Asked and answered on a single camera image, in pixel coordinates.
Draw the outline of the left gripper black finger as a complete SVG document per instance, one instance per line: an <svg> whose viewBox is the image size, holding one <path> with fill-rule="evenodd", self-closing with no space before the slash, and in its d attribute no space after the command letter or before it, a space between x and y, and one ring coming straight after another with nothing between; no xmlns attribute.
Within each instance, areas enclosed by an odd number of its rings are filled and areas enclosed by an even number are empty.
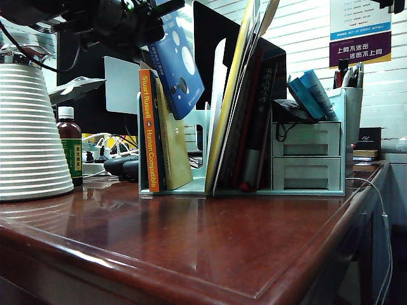
<svg viewBox="0 0 407 305"><path fill-rule="evenodd" d="M163 17L172 13L185 5L185 0L168 0L168 1L152 1L153 15L155 17Z"/></svg>

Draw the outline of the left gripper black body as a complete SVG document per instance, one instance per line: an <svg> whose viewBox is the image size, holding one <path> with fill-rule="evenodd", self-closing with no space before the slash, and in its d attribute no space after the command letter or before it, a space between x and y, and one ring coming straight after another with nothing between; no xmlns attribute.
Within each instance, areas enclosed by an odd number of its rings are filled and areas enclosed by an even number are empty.
<svg viewBox="0 0 407 305"><path fill-rule="evenodd" d="M150 1L99 1L91 23L96 37L111 46L141 48L164 37Z"/></svg>

